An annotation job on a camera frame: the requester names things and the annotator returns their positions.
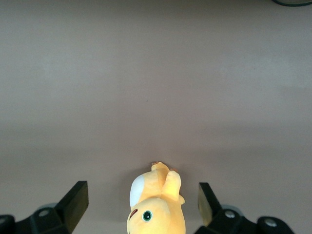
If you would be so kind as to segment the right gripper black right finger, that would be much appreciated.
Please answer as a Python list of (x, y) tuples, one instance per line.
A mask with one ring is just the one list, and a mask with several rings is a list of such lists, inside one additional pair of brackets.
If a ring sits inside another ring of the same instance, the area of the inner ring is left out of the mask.
[(203, 226), (197, 234), (293, 234), (294, 231), (281, 219), (262, 216), (256, 223), (249, 221), (232, 206), (223, 208), (209, 183), (199, 183), (198, 209)]

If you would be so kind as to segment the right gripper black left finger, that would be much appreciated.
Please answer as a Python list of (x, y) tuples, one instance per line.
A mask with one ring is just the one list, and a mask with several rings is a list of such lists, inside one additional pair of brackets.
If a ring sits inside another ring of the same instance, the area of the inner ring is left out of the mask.
[(16, 221), (0, 216), (2, 234), (71, 234), (88, 208), (88, 182), (78, 181), (58, 202), (39, 207), (27, 218)]

